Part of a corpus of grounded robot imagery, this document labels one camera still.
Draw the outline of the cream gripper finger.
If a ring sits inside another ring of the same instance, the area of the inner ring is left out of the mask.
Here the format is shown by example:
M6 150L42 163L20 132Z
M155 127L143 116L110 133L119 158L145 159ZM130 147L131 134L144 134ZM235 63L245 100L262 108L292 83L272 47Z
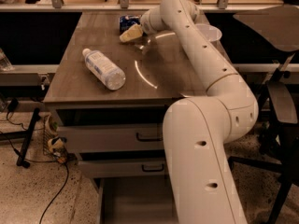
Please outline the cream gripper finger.
M122 43L130 42L135 40L143 35L143 30L140 24L133 24L131 26L122 26L120 28L120 41Z

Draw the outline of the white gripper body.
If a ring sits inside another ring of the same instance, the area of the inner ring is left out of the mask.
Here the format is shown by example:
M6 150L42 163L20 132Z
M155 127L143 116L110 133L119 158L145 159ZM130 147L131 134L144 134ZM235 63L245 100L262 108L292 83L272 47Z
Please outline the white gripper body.
M140 19L141 28L147 35L153 35L165 29L159 8L145 12Z

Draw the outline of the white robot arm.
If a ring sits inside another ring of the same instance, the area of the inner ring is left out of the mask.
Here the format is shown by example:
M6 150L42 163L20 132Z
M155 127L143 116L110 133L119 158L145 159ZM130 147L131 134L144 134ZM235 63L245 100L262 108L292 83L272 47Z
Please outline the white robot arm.
M162 0L141 16L140 33L171 30L202 82L205 96L180 99L163 122L164 151L179 224L247 224L224 145L258 117L257 100L235 68L194 24L188 0Z

